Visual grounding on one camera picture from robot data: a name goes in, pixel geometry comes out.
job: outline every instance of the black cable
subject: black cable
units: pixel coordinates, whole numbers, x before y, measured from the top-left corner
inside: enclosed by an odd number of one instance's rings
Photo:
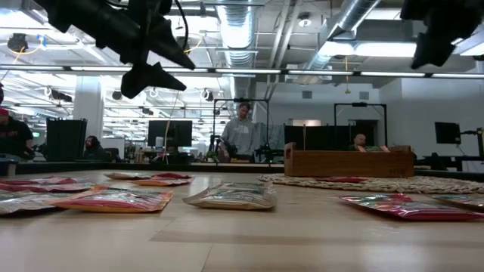
[[[104,0],[104,2],[108,5],[112,5],[113,7],[116,7],[116,8],[128,8],[128,5],[123,5],[121,3],[115,3],[115,2],[112,2],[111,0]]]
[[[180,10],[181,18],[183,19],[183,24],[185,25],[185,40],[183,41],[183,47],[181,49],[187,50],[187,45],[188,45],[188,23],[187,23],[187,18],[185,18],[185,13],[183,12],[182,5],[180,5],[180,2],[178,0],[175,0],[175,4]]]

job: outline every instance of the pipe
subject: pipe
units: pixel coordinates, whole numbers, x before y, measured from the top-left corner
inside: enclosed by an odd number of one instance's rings
[[[305,65],[306,70],[322,70],[329,63],[332,56],[322,54],[321,49],[328,39],[332,39],[345,32],[356,31],[366,16],[380,3],[381,0],[345,0],[341,11],[332,18],[325,20],[320,31],[320,49]],[[308,84],[312,76],[300,76],[295,80],[299,84]]]
[[[223,45],[229,49],[247,49],[254,43],[254,7],[230,5],[216,6],[220,19],[220,35]],[[225,52],[227,66],[230,68],[250,68],[254,55],[247,51]],[[254,79],[247,77],[231,78],[232,98],[253,98],[255,95]]]
[[[297,0],[296,4],[294,5],[293,14],[290,19],[289,26],[287,27],[286,34],[284,35],[284,40],[282,42],[281,52],[279,53],[278,61],[275,63],[276,68],[281,67],[282,60],[284,59],[284,55],[286,54],[287,45],[289,45],[289,40],[293,32],[294,25],[296,24],[296,20],[299,15],[299,10],[302,4],[303,4],[303,0]]]
[[[278,30],[275,33],[274,45],[272,45],[271,56],[269,58],[269,63],[267,68],[272,68],[272,65],[274,65],[275,55],[278,52],[279,43],[281,42],[282,31],[286,26],[286,18],[287,18],[287,14],[289,13],[289,6],[290,6],[290,0],[284,0],[284,6],[281,11],[281,20],[279,21]]]

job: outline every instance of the foil package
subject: foil package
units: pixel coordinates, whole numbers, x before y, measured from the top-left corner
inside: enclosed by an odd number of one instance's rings
[[[271,184],[221,183],[183,202],[202,208],[258,210],[274,207],[276,197]]]

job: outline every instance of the ventilation duct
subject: ventilation duct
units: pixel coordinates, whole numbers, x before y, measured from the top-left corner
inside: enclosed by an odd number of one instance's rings
[[[380,3],[380,0],[345,0],[341,6],[341,12],[323,22],[319,38],[321,48],[305,65],[304,69],[324,69],[332,57],[326,55],[327,52],[322,52],[324,44],[328,40],[335,39],[343,34],[342,39],[355,38],[356,29],[378,3]],[[314,76],[300,76],[294,82],[306,85],[315,82],[313,78]]]
[[[234,49],[225,52],[227,66],[230,68],[253,67],[254,55],[247,51],[237,52],[250,48],[254,41],[254,7],[230,5],[217,6],[220,19],[220,35],[226,48]],[[231,78],[231,94],[233,98],[254,98],[255,79],[235,76]]]

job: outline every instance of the fluorescent light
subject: fluorescent light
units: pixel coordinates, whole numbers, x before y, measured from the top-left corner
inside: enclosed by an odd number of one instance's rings
[[[356,46],[355,54],[368,57],[413,57],[417,49],[410,42],[364,42]]]
[[[361,72],[362,76],[424,77],[425,73]]]
[[[53,70],[64,70],[62,66],[36,66],[36,65],[11,65],[2,64],[0,65],[2,70],[35,70],[35,71],[53,71]]]
[[[355,49],[349,43],[344,42],[325,42],[318,52],[321,56],[349,56],[355,54]]]
[[[466,74],[466,73],[434,73],[435,79],[484,79],[484,74]]]
[[[190,70],[187,68],[166,67],[163,69],[168,73],[207,73],[209,71],[206,68],[195,68],[193,70]]]
[[[322,70],[322,71],[311,71],[311,70],[289,70],[291,75],[308,75],[308,76],[351,76],[353,72],[351,71],[332,71],[332,70]]]
[[[215,69],[217,73],[280,74],[276,69]]]
[[[73,71],[90,71],[90,72],[128,72],[130,66],[71,66]]]
[[[480,45],[476,45],[473,48],[463,52],[461,56],[480,56],[484,54],[484,42]]]

